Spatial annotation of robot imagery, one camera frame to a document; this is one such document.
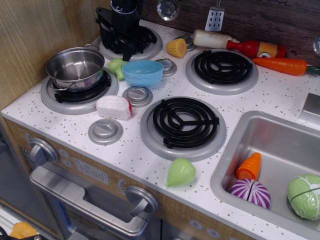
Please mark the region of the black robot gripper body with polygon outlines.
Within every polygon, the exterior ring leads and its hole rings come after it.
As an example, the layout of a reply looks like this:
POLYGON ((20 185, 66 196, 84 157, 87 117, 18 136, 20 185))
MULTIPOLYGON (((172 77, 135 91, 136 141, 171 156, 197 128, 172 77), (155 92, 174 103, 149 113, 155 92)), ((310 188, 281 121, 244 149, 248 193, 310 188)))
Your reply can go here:
POLYGON ((140 26, 140 19, 143 18, 141 11, 140 6, 116 6, 111 10, 97 7, 95 21, 99 25, 99 31, 100 25, 103 24, 124 33, 135 26, 140 26))

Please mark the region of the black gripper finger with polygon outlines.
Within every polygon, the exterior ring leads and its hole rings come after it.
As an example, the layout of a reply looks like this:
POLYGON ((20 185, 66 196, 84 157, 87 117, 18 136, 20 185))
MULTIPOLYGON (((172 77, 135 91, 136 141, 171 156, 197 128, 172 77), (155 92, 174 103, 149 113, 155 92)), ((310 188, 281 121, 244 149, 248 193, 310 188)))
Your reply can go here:
POLYGON ((106 49, 115 50, 116 34, 113 26, 100 25, 100 37, 106 49))
POLYGON ((130 41, 127 43, 123 50, 122 60, 125 62, 129 62, 131 57, 136 53, 137 43, 135 41, 130 41))

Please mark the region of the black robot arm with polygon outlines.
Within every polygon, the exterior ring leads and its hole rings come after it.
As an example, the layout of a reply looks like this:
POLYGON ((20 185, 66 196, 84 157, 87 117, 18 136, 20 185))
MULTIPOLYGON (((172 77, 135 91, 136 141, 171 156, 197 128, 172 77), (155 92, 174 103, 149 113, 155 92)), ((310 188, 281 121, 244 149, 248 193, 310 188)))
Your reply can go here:
POLYGON ((143 5, 149 6, 146 0, 112 0, 111 9, 95 9, 103 46, 122 54, 122 60, 126 62, 137 52, 143 53, 148 43, 155 41, 140 26, 140 19, 145 17, 143 5))

